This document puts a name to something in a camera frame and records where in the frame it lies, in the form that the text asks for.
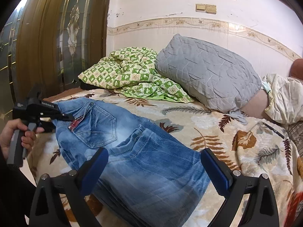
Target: silver bolt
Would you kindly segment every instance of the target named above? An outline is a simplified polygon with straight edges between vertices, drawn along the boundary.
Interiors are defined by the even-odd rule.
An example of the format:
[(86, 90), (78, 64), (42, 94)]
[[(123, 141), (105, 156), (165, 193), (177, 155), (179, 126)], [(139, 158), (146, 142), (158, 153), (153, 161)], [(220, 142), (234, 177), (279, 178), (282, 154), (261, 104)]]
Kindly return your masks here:
[(71, 171), (69, 171), (69, 175), (70, 176), (74, 176), (74, 175), (76, 175), (77, 174), (77, 171), (76, 170), (71, 170)]
[(42, 180), (45, 180), (46, 178), (48, 178), (48, 174), (43, 174), (43, 175), (41, 176), (41, 179), (42, 179)]
[(263, 177), (264, 179), (267, 179), (267, 178), (268, 178), (268, 175), (267, 175), (266, 173), (263, 173), (263, 174), (262, 174), (262, 177)]
[(238, 170), (235, 170), (232, 172), (232, 174), (234, 174), (236, 177), (240, 176), (241, 175), (241, 172), (238, 171)]

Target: gray quilted bedding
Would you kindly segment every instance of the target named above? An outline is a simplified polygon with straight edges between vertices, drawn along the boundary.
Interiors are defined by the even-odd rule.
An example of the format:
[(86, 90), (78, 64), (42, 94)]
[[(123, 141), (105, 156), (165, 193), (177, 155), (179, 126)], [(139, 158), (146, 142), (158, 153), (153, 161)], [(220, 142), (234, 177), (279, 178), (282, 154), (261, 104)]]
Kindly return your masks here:
[(243, 107), (261, 89), (261, 80), (247, 60), (180, 34), (158, 54), (156, 68), (207, 108), (223, 113)]

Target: light switch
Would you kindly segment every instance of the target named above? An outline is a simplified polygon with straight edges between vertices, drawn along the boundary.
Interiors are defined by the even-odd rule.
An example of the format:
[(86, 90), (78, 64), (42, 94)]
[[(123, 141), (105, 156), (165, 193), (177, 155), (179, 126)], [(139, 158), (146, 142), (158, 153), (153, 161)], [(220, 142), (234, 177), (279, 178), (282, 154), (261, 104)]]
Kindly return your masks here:
[(205, 4), (196, 4), (196, 12), (202, 12), (205, 11), (206, 5)]
[(217, 13), (217, 7), (216, 7), (216, 5), (206, 4), (205, 11), (206, 11), (206, 13), (216, 14)]

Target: jeans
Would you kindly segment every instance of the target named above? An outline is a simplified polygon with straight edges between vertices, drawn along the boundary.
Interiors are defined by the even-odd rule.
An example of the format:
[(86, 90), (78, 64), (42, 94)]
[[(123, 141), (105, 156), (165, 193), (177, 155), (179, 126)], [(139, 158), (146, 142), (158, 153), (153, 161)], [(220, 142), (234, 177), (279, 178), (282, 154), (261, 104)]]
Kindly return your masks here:
[[(109, 162), (93, 190), (100, 202), (135, 227), (178, 227), (186, 222), (210, 182), (199, 152), (148, 119), (113, 104), (79, 98), (58, 105), (76, 118), (73, 123), (55, 122), (60, 150), (72, 169), (78, 170), (99, 146), (108, 149)], [(113, 121), (123, 125), (126, 119), (123, 135), (119, 126), (111, 130)], [(126, 130), (128, 136), (117, 142)]]

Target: green checkered blanket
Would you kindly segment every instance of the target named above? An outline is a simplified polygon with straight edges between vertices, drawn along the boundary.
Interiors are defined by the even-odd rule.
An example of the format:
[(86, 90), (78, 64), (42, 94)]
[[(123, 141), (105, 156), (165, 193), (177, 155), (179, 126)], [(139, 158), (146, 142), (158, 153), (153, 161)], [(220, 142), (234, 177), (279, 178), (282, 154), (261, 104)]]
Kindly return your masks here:
[(193, 102), (178, 83), (155, 68), (157, 53), (149, 48), (123, 48), (110, 53), (78, 77), (84, 83), (114, 89), (126, 97)]

